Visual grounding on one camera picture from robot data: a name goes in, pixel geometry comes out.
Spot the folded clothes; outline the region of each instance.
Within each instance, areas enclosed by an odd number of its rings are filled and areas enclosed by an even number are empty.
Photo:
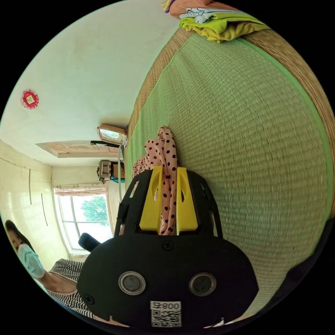
[[[179,17],[183,19],[185,17],[194,17],[196,23],[205,23],[208,21],[214,13],[226,13],[226,14],[247,14],[239,10],[227,10],[227,9],[213,9],[213,8],[187,8],[187,12],[181,14]]]
[[[167,0],[162,4],[165,12],[179,19],[181,14],[187,12],[187,8],[214,8],[225,10],[237,10],[234,7],[213,0]]]
[[[186,31],[194,30],[199,35],[206,36],[209,41],[217,43],[230,41],[254,31],[270,29],[266,24],[243,12],[204,12],[204,16],[185,17],[180,21],[180,27]]]

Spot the red decoration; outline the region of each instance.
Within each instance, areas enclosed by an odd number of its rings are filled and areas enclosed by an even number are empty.
[[[22,105],[28,109],[34,109],[39,102],[38,95],[32,90],[26,90],[22,94]]]

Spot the pink polka dot cloth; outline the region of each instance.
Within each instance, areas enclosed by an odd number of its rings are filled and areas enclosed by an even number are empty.
[[[134,164],[132,178],[154,166],[163,167],[160,235],[173,235],[176,222],[178,160],[171,131],[165,126],[161,127],[158,138],[148,140],[144,147],[147,155]]]

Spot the qr code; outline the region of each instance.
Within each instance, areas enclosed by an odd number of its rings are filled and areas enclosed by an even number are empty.
[[[151,311],[153,327],[181,327],[181,311]]]

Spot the striped shirt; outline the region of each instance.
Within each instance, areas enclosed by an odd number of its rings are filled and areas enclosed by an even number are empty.
[[[84,262],[69,259],[60,259],[55,263],[49,272],[63,276],[77,283]],[[88,310],[86,304],[77,290],[70,294],[59,294],[48,290],[48,293],[61,304],[71,308],[77,313],[83,314],[93,319],[93,314]]]

